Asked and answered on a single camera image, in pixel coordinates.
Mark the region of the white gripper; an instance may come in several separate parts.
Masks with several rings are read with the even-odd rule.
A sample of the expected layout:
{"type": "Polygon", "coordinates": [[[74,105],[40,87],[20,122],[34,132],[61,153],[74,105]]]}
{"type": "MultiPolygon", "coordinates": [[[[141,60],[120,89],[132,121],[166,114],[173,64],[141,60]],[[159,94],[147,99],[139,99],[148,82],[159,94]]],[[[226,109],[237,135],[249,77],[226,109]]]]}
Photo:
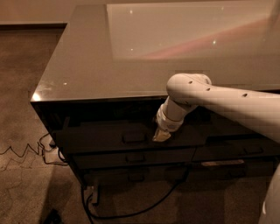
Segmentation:
{"type": "Polygon", "coordinates": [[[168,109],[161,105],[157,111],[157,129],[152,140],[162,143],[171,137],[170,132],[175,132],[183,124],[185,113],[181,109],[168,109]]]}

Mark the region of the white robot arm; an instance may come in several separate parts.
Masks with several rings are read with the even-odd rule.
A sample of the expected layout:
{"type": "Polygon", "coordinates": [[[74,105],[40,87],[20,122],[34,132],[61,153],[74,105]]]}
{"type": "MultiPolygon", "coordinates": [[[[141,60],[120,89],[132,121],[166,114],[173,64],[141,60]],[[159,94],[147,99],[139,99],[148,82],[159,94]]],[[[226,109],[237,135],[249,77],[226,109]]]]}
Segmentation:
{"type": "Polygon", "coordinates": [[[280,143],[280,95],[214,86],[204,74],[177,73],[166,85],[167,99],[156,114],[153,140],[164,142],[198,106],[280,143]]]}

